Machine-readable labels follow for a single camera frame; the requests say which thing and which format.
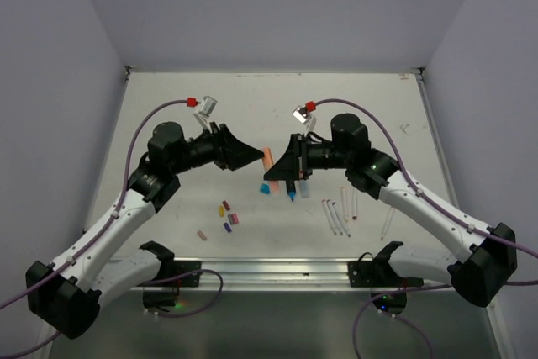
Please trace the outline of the black blue highlighter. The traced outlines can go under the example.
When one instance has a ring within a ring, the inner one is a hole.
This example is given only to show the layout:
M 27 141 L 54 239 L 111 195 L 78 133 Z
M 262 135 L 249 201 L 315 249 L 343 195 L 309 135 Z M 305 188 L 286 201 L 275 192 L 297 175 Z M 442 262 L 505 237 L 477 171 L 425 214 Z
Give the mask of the black blue highlighter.
M 293 202 L 295 200 L 296 194 L 297 194 L 294 181 L 286 180 L 286 192 L 287 192 L 287 195 L 289 196 L 290 200 Z

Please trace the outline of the orange highlighter cap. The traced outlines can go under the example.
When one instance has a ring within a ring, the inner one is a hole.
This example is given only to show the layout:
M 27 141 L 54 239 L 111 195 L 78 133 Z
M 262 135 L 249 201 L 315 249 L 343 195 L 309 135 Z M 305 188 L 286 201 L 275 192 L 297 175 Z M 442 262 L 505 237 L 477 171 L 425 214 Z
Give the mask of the orange highlighter cap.
M 268 170 L 274 164 L 273 158 L 272 158 L 272 151 L 269 147 L 263 148 L 262 151 L 263 151 L 262 163 L 263 163 L 264 168 Z

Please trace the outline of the light blue highlighter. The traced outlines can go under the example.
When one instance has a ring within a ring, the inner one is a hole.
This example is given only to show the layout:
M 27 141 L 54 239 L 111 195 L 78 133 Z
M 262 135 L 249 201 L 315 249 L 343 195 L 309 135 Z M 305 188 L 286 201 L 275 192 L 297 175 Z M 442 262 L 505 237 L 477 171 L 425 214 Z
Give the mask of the light blue highlighter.
M 309 182 L 307 180 L 301 180 L 298 182 L 299 192 L 302 198 L 310 197 Z

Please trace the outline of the blue highlighter cap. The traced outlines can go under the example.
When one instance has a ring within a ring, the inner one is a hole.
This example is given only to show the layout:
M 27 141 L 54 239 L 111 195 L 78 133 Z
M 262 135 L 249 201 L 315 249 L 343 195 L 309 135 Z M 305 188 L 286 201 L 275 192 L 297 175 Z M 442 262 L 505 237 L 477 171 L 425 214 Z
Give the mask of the blue highlighter cap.
M 271 193 L 270 186 L 267 183 L 262 183 L 260 186 L 260 192 L 269 195 Z

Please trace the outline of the pink pen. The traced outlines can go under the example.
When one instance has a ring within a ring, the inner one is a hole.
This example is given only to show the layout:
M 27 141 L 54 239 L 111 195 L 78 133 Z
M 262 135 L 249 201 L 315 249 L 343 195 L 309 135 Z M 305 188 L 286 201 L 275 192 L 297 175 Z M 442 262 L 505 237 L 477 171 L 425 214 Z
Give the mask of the pink pen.
M 324 210 L 324 215 L 325 215 L 325 217 L 327 219 L 327 222 L 329 224 L 329 227 L 330 227 L 330 230 L 331 230 L 332 234 L 337 235 L 337 230 L 336 230 L 335 225 L 333 223 L 333 220 L 331 218 L 330 211 L 329 211 L 326 199 L 322 199 L 321 205 L 322 205 L 322 208 Z

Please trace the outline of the grey pen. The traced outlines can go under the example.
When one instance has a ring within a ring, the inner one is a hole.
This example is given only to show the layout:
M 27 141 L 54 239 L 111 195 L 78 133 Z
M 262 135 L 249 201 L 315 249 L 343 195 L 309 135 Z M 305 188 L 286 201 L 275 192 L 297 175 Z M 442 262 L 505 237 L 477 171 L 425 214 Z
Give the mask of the grey pen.
M 340 235 L 343 235 L 344 234 L 344 231 L 343 229 L 340 227 L 340 222 L 337 218 L 337 215 L 335 213 L 335 209 L 334 209 L 334 206 L 333 206 L 333 201 L 331 201 L 330 199 L 327 200 L 327 207 L 328 207 L 328 210 L 330 212 L 330 217 L 331 217 L 331 220 L 335 226 L 335 229 L 337 230 L 337 232 L 340 234 Z

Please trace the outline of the blue pen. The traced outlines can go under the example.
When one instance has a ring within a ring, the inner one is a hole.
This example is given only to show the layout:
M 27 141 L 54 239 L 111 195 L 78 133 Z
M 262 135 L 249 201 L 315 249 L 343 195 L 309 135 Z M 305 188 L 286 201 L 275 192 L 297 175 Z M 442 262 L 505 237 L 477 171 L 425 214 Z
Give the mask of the blue pen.
M 344 234 L 348 238 L 350 238 L 351 237 L 351 232 L 350 232 L 350 230 L 349 230 L 349 228 L 347 226 L 347 223 L 346 223 L 344 215 L 343 215 L 343 213 L 342 213 L 342 211 L 340 209 L 340 206 L 336 202 L 333 202 L 332 206 L 333 206 L 333 210 L 335 211 L 335 215 L 336 215 L 336 218 L 338 220 L 339 226 L 343 230 Z

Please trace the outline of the yellow capped pen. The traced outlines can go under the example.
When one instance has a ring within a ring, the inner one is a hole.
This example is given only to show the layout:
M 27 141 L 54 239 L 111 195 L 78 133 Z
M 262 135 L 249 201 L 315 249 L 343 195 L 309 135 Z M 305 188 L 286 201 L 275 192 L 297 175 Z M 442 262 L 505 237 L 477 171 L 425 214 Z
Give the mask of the yellow capped pen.
M 348 209 L 348 194 L 347 194 L 346 187 L 342 187 L 340 189 L 340 198 L 341 198 L 341 207 L 342 207 L 342 213 L 344 216 L 344 221 L 347 223 L 349 220 L 349 209 Z

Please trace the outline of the brown capped pen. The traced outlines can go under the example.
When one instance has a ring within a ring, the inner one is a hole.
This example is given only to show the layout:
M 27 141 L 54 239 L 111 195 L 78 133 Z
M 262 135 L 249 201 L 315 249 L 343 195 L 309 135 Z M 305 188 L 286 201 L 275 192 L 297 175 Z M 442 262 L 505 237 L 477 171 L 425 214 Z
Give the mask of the brown capped pen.
M 357 191 L 355 189 L 351 193 L 351 217 L 352 220 L 357 220 Z

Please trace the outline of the peach pen cap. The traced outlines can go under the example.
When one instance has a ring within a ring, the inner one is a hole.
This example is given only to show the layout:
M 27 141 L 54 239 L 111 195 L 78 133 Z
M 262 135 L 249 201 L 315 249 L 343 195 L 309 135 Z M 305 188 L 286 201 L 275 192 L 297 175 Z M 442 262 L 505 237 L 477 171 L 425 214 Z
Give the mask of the peach pen cap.
M 207 236 L 206 236 L 201 230 L 199 230 L 199 231 L 197 232 L 197 234 L 198 234 L 198 236 L 201 238 L 201 240 L 204 240 L 204 241 L 207 240 Z

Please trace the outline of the peach capped pen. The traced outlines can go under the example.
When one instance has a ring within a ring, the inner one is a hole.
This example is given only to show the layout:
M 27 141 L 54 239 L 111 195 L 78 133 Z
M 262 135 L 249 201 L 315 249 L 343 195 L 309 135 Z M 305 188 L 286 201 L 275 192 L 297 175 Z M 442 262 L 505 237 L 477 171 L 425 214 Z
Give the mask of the peach capped pen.
M 392 218 L 394 216 L 394 212 L 395 212 L 394 208 L 390 208 L 388 210 L 387 216 L 386 216 L 385 221 L 383 223 L 383 227 L 382 227 L 382 231 L 381 231 L 381 235 L 380 235 L 380 240 L 384 240 L 385 237 L 387 236 L 387 233 L 388 233 L 388 231 L 390 229 L 390 224 L 392 222 Z

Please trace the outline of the orange highlighter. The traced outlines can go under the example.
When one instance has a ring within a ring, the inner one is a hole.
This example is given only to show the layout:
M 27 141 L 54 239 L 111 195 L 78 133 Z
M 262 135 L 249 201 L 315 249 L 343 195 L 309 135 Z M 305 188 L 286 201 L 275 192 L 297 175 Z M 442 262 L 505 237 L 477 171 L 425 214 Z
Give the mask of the orange highlighter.
M 280 193 L 280 185 L 278 181 L 269 181 L 268 182 L 271 193 L 277 194 Z

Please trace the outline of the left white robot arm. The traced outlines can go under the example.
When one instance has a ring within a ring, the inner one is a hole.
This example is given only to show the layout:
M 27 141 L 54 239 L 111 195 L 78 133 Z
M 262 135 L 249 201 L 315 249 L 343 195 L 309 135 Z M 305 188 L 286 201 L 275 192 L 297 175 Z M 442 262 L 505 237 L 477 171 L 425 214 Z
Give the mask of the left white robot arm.
M 157 214 L 180 187 L 179 174 L 213 163 L 235 171 L 264 156 L 238 140 L 225 124 L 211 123 L 186 139 L 180 124 L 158 124 L 147 151 L 118 199 L 71 248 L 25 273 L 29 310 L 73 340 L 85 333 L 103 305 L 99 273 L 120 246 Z

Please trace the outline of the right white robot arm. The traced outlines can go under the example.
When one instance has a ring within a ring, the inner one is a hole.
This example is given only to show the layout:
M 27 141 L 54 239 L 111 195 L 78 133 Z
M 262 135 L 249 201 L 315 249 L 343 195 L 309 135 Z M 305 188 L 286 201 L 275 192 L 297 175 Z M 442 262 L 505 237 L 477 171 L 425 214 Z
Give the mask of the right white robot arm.
M 367 127 L 354 114 L 330 121 L 331 139 L 315 142 L 293 134 L 267 181 L 307 180 L 315 170 L 342 169 L 352 187 L 404 214 L 433 235 L 443 251 L 413 248 L 402 241 L 384 246 L 352 270 L 375 288 L 447 284 L 468 303 L 487 306 L 517 268 L 515 233 L 464 214 L 407 174 L 390 155 L 372 147 Z

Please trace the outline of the aluminium mounting rail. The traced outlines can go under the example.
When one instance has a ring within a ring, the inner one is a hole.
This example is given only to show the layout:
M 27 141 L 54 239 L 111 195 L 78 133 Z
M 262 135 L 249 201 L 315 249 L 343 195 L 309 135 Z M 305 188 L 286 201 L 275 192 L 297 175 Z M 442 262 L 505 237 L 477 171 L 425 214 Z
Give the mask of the aluminium mounting rail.
M 104 296 L 122 294 L 139 283 L 150 281 L 159 270 L 164 261 L 182 261 L 194 259 L 160 258 L 150 251 L 138 250 L 132 256 L 123 260 L 111 260 L 100 270 L 90 272 L 89 265 L 92 259 L 84 259 L 76 265 L 69 267 L 64 277 L 77 279 L 76 285 L 87 291 L 99 290 Z M 401 277 L 419 277 L 424 285 L 446 284 L 451 285 L 451 274 L 448 272 L 449 256 L 418 256 L 415 251 L 409 251 L 404 256 L 391 255 L 388 264 Z M 353 261 L 373 261 L 375 264 L 384 264 L 372 259 L 356 259 Z M 200 261 L 199 286 L 204 284 L 201 276 L 204 273 L 215 271 L 229 285 L 243 285 L 248 288 L 271 285 L 303 285 L 306 288 L 350 287 L 347 263 L 338 260 L 231 260 L 231 261 Z

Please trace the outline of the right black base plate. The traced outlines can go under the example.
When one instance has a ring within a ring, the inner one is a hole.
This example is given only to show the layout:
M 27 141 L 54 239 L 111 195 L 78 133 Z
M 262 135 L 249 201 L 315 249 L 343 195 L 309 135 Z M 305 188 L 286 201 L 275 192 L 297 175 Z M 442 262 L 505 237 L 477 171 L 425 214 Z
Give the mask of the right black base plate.
M 425 283 L 419 277 L 401 277 L 388 264 L 349 261 L 347 273 L 352 288 L 413 288 Z

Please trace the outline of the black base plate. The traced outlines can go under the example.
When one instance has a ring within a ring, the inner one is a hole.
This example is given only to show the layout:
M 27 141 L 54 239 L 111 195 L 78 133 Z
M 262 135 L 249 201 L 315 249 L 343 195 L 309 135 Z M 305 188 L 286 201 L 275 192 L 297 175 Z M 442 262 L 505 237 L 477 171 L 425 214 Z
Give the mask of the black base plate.
M 401 277 L 388 264 L 349 261 L 347 273 L 352 288 L 413 288 L 425 283 L 419 277 Z
M 139 283 L 139 287 L 197 288 L 202 263 L 200 261 L 164 261 L 150 281 Z

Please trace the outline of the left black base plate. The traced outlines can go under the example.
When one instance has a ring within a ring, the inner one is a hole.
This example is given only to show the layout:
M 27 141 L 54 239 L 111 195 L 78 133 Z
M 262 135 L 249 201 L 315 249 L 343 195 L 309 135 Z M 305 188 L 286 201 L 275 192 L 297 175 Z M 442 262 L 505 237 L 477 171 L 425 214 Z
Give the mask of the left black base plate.
M 197 288 L 202 263 L 200 261 L 164 261 L 150 281 L 139 283 L 139 287 Z

